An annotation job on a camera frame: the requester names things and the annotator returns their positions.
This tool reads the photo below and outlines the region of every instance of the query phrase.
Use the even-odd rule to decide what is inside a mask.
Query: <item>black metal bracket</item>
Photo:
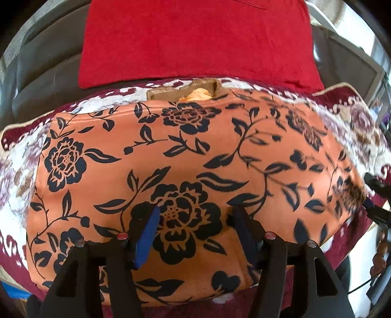
[[[103,318],[99,266],[106,266],[114,317],[143,318],[131,269],[137,269],[136,244],[153,211],[152,206],[142,219],[132,219],[128,232],[106,243],[77,242],[49,289],[39,318]]]
[[[248,261],[262,270],[248,318],[354,318],[341,282],[315,241],[287,243],[265,232],[243,207],[235,207],[233,217]],[[287,265],[294,265],[292,305],[281,312]]]

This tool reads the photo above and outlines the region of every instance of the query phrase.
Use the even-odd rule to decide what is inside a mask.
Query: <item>black leaf print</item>
[[[31,202],[30,203],[30,206],[31,208],[34,210],[34,211],[41,211],[43,209],[43,206],[42,206],[42,203],[37,203],[37,202]]]
[[[140,129],[140,137],[146,142],[153,141],[151,129],[147,125],[143,125]]]
[[[232,162],[234,155],[235,154],[217,155],[216,157],[210,159],[206,164],[204,164],[204,167],[208,169],[215,169],[220,166],[225,167]]]
[[[231,276],[229,277],[225,272],[218,271],[214,273],[212,277],[212,288],[215,291],[226,293],[232,293],[237,289],[240,285],[239,276]]]
[[[208,251],[214,253],[227,255],[227,252],[225,251],[224,247],[222,247],[220,243],[210,238],[206,240],[206,243],[204,244],[204,249],[207,249]]]
[[[325,211],[325,205],[319,199],[308,201],[304,207],[315,213],[323,213]]]
[[[89,126],[86,128],[83,128],[82,130],[78,131],[79,134],[85,134],[86,132],[89,132],[94,126]]]
[[[297,192],[297,182],[290,183],[286,185],[286,188],[281,188],[281,191],[284,193],[285,198],[289,205],[292,207],[293,211],[296,211],[300,205],[300,196]]]
[[[143,187],[144,185],[145,187],[141,192],[144,192],[149,188],[157,185],[160,181],[164,179],[164,177],[166,176],[166,174],[169,172],[170,169],[171,169],[170,166],[165,167],[163,169],[156,169],[154,173],[144,181],[141,187]]]
[[[39,267],[45,267],[49,263],[51,257],[52,257],[52,253],[49,251],[35,253],[34,254],[34,263]]]
[[[105,271],[101,270],[101,271],[100,271],[100,275],[99,275],[99,284],[100,284],[100,285],[104,284],[104,279],[105,279],[105,277],[106,277]]]
[[[209,145],[207,142],[201,141],[201,140],[199,140],[198,138],[196,138],[195,140],[196,140],[196,141],[195,141],[195,142],[196,142],[196,143],[195,143],[195,149],[197,150],[197,153],[198,153],[198,154],[204,155],[206,152],[209,151],[210,145]]]
[[[222,99],[222,98],[225,98],[225,97],[227,97],[227,96],[228,96],[228,94],[224,94],[224,95],[221,95],[221,96],[218,96],[218,97],[213,97],[213,98],[211,98],[211,100],[212,100],[212,101],[217,101],[217,100]]]
[[[43,244],[43,243],[46,243],[44,240],[41,240],[39,237],[36,237],[35,239],[34,239],[34,243],[35,244]]]
[[[238,118],[232,118],[232,123],[235,125],[235,129],[234,129],[234,131],[238,134],[238,135],[242,135],[245,131],[246,131],[246,129],[247,129],[247,123],[245,122],[245,121],[243,121],[243,120],[240,120],[240,119],[238,119]]]
[[[140,124],[142,124],[142,123],[151,124],[151,123],[155,122],[156,118],[159,118],[159,117],[160,117],[160,115],[158,115],[158,114],[150,113],[150,114],[144,116],[143,118],[141,118],[138,122]]]
[[[126,209],[126,204],[124,204],[125,202],[126,200],[124,199],[114,199],[104,204],[94,205],[94,208],[104,214],[115,214]]]
[[[90,148],[90,149],[85,150],[84,154],[98,163],[113,163],[118,160],[121,160],[121,159],[113,157],[111,155],[104,154],[99,149],[95,149],[95,148]]]
[[[84,228],[90,227],[90,218],[89,217],[82,217],[80,219],[80,225]]]
[[[49,280],[47,280],[47,281],[45,281],[45,282],[42,283],[43,286],[46,286],[46,287],[48,287],[48,288],[50,288],[50,287],[52,286],[52,284],[53,284],[53,282],[51,282],[51,281],[49,281]]]
[[[306,156],[300,150],[295,149],[289,159],[296,163],[300,170],[305,171],[307,169]]]
[[[254,136],[251,136],[249,138],[249,140],[253,143],[253,144],[256,144],[256,145],[259,145],[259,146],[265,146],[265,145],[268,145],[268,143],[258,137],[254,137]]]
[[[230,206],[242,205],[244,208],[247,208],[249,206],[258,204],[260,200],[254,201],[254,199],[258,197],[259,195],[253,193],[241,193],[229,200],[227,204],[229,204]]]
[[[325,241],[327,235],[328,235],[328,228],[327,228],[327,223],[326,223],[325,225],[323,225],[322,230],[320,231],[319,245],[323,244],[323,242]]]
[[[212,172],[200,173],[197,175],[197,179],[200,179],[199,181],[207,187],[220,192],[235,191],[248,183],[248,181],[238,182],[231,179],[221,179]]]
[[[129,155],[133,152],[133,147],[125,147],[124,154]]]
[[[322,136],[327,136],[327,132],[324,132],[322,130],[319,130],[318,128],[312,126],[313,130],[317,131],[318,133],[320,133]]]
[[[180,138],[180,137],[171,136],[171,135],[168,135],[168,137],[170,138],[170,140],[175,141],[176,143],[181,143],[181,144],[183,144],[183,139]]]
[[[276,125],[277,125],[278,127],[280,127],[281,129],[283,129],[283,130],[287,131],[287,129],[284,127],[284,125],[283,125],[283,124],[281,124],[281,121],[280,121],[280,120],[278,120],[278,119],[276,119]]]
[[[341,150],[341,152],[339,153],[339,157],[338,157],[338,160],[339,161],[344,161],[346,159],[346,153],[344,150]]]
[[[333,158],[331,158],[330,155],[327,152],[325,152],[325,155],[327,157],[327,160],[330,161],[330,163],[332,164],[333,168],[335,168],[335,164],[334,164]]]
[[[153,298],[171,296],[183,283],[183,280],[178,279],[168,279],[162,282],[157,282],[152,278],[135,282],[137,288]]]
[[[143,114],[143,103],[136,103],[134,111],[136,117],[140,119],[141,115]]]
[[[105,119],[103,123],[103,128],[106,129],[108,132],[111,131],[114,128],[114,121],[111,119]]]
[[[324,169],[324,166],[321,164],[314,164],[310,167],[310,171],[321,173]]]
[[[310,195],[310,197],[312,197],[314,195],[315,190],[314,190],[314,185],[312,183],[308,186],[307,191],[308,191],[308,194]]]
[[[134,191],[136,189],[136,191],[138,190],[138,182],[139,182],[139,179],[135,177],[135,175],[133,174],[133,170],[131,170],[129,172],[129,174],[127,175],[127,184],[129,186],[129,188]]]
[[[71,207],[72,207],[72,198],[71,198],[71,193],[68,190],[63,197],[63,217],[68,216]]]
[[[287,164],[282,163],[282,162],[275,162],[275,163],[272,163],[269,166],[267,166],[264,173],[265,174],[276,174],[281,171],[286,171],[289,169],[291,169],[291,167],[288,166]]]
[[[339,203],[339,200],[337,200],[337,202],[335,203],[335,213],[337,214],[338,218],[341,217],[342,215],[342,207],[341,207],[341,204]]]
[[[99,116],[102,116],[102,115],[103,115],[103,111],[102,110],[94,113],[94,117],[99,117]]]
[[[64,118],[57,117],[58,128],[64,129],[66,127],[66,121]]]
[[[113,228],[106,228],[104,226],[99,226],[94,224],[95,230],[103,237],[116,237],[117,234],[120,232]]]
[[[258,158],[252,157],[252,156],[243,156],[241,159],[246,163],[247,169],[249,168],[250,164],[254,161],[261,161]]]
[[[257,102],[259,102],[259,100],[256,100],[256,99],[252,98],[251,96],[247,96],[247,95],[240,94],[240,93],[236,93],[236,92],[233,92],[233,94],[234,94],[236,97],[238,97],[238,98],[240,98],[240,99],[243,99],[243,100],[245,100],[245,101],[257,101]]]
[[[65,132],[65,133],[61,134],[61,135],[58,136],[58,137],[59,137],[59,138],[60,138],[60,137],[63,138],[63,137],[69,136],[69,135],[71,135],[74,131],[75,131],[74,129],[73,129],[73,130],[70,130],[70,131],[68,131],[68,132]]]
[[[53,129],[50,129],[50,136],[52,136],[52,139],[58,138],[58,134]]]
[[[262,96],[261,99],[263,99],[264,101],[272,101],[272,102],[274,102],[273,99],[271,99],[271,98],[269,98],[267,96]]]
[[[279,135],[273,135],[273,136],[272,136],[272,139],[273,139],[274,141],[281,141],[281,136],[279,136]]]
[[[48,238],[49,238],[50,247],[52,248],[53,253],[55,253],[58,247],[58,238],[53,233],[50,232],[48,232]]]
[[[280,116],[281,116],[281,113],[278,111],[278,109],[277,108],[275,108],[275,107],[271,107],[270,108],[270,114],[274,117],[275,116],[275,119],[277,120],[277,119],[279,119],[280,118]]]
[[[110,289],[106,285],[100,286],[99,289],[102,291],[102,293],[106,293],[106,294],[110,293]]]
[[[232,104],[229,104],[228,106],[226,106],[225,109],[236,109],[239,107],[244,107],[244,104],[232,103]]]
[[[50,141],[51,141],[51,138],[50,138],[50,137],[46,137],[45,142],[43,143],[43,148],[42,148],[42,150],[46,150],[47,148],[49,148],[49,146],[50,146]]]
[[[163,155],[165,155],[166,157],[175,157],[176,155],[179,155],[181,154],[182,152],[184,152],[186,150],[186,146],[185,145],[176,145],[176,146],[173,146],[172,148],[168,149],[167,151],[165,151],[163,153]]]
[[[259,113],[259,107],[253,107],[248,112],[248,115],[250,116],[250,118],[255,118],[258,116],[258,113]]]
[[[118,106],[115,107],[115,108],[110,108],[110,109],[109,109],[109,115],[114,114],[117,110],[118,110]]]
[[[340,188],[342,185],[343,185],[343,178],[339,176],[337,180],[337,186]]]
[[[294,226],[294,238],[298,244],[304,244],[310,239],[307,228],[305,227],[302,220],[297,219],[296,225]]]

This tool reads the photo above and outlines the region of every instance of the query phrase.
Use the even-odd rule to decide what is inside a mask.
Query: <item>red fabric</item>
[[[79,86],[237,76],[323,89],[303,0],[93,0]]]

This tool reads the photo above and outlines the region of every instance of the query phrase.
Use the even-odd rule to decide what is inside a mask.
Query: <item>floral patterned blanket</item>
[[[383,134],[374,126],[368,108],[361,97],[349,85],[342,84],[330,91],[315,96],[303,96],[289,90],[263,87],[237,79],[222,78],[223,86],[265,91],[289,102],[308,103],[321,117],[325,126],[343,145],[346,155],[353,162],[361,176],[371,172],[379,178],[386,178],[390,171],[391,157]],[[190,83],[190,80],[170,80],[147,83],[144,87],[123,88],[116,91],[103,92],[97,96],[65,105],[58,111],[73,114],[99,112],[104,109],[131,102],[145,100],[146,92],[158,86],[177,86]],[[42,149],[47,141],[46,135],[54,113],[25,125],[8,127],[2,132],[2,149],[0,151],[0,245],[2,245],[1,262],[9,272],[16,271],[10,264],[16,265],[23,274],[20,281],[28,290],[40,294],[41,291],[30,283],[26,274],[26,229],[25,217],[30,198],[34,193],[36,169]],[[102,120],[103,129],[110,130],[110,121]]]

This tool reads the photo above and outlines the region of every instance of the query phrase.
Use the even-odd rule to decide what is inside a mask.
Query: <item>black flower print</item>
[[[288,115],[285,117],[288,120],[289,126],[297,132],[303,134],[308,144],[316,151],[319,151],[320,147],[323,146],[323,143],[317,131],[296,112],[290,110]]]
[[[68,231],[61,233],[60,237],[60,251],[57,259],[54,261],[53,269],[58,274],[62,265],[64,264],[65,259],[69,255],[70,251],[74,247],[77,241],[84,239],[78,229],[70,228]]]
[[[78,183],[87,169],[82,157],[83,143],[65,137],[53,147],[45,159],[46,170],[50,173],[47,184],[51,192],[65,187],[65,184]]]
[[[191,102],[179,103],[176,107],[164,108],[162,116],[166,126],[179,126],[179,128],[189,135],[198,132],[208,131],[209,119],[221,113],[221,109],[215,107],[205,107]]]
[[[341,204],[345,206],[349,213],[354,213],[366,198],[362,188],[354,185],[350,176],[346,180],[339,177],[337,185],[332,186],[332,189],[334,196],[337,198],[335,211],[338,217],[341,214]]]
[[[208,194],[199,182],[160,184],[151,200],[160,207],[160,224],[153,247],[161,259],[170,265],[192,258],[196,240],[205,241],[222,230],[220,209],[207,202]]]

